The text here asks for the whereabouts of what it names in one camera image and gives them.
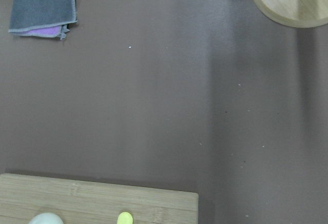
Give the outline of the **grey folded cloth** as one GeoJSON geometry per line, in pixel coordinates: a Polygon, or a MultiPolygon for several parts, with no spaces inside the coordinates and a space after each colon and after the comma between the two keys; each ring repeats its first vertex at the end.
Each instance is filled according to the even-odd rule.
{"type": "Polygon", "coordinates": [[[62,40],[76,22],[76,0],[13,0],[8,32],[62,40]]]}

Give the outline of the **white steamed bun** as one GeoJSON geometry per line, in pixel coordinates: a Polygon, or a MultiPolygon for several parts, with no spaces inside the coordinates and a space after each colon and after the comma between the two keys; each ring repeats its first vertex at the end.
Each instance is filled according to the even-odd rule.
{"type": "Polygon", "coordinates": [[[54,213],[41,213],[34,216],[29,224],[64,224],[64,222],[54,213]]]}

